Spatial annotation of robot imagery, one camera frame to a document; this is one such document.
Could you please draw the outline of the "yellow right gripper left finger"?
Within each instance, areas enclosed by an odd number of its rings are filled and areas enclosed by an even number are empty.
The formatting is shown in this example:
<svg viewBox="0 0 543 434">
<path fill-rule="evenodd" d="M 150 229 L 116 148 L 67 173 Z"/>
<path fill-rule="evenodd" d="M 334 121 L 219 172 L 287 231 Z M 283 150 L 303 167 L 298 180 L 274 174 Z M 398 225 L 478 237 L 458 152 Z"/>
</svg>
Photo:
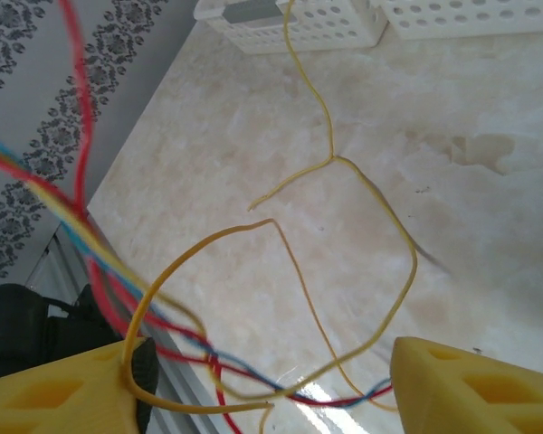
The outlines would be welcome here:
<svg viewBox="0 0 543 434">
<path fill-rule="evenodd" d="M 142 433 L 117 342 L 0 378 L 0 433 Z"/>
</svg>

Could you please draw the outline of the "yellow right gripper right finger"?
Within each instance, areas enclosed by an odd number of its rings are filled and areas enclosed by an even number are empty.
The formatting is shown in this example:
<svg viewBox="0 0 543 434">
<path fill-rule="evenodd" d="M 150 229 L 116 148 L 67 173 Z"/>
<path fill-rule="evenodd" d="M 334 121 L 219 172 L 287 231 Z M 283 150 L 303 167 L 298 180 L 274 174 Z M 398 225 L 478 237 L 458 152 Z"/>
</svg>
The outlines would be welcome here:
<svg viewBox="0 0 543 434">
<path fill-rule="evenodd" d="M 543 433 L 543 373 L 398 337 L 390 375 L 406 433 Z"/>
</svg>

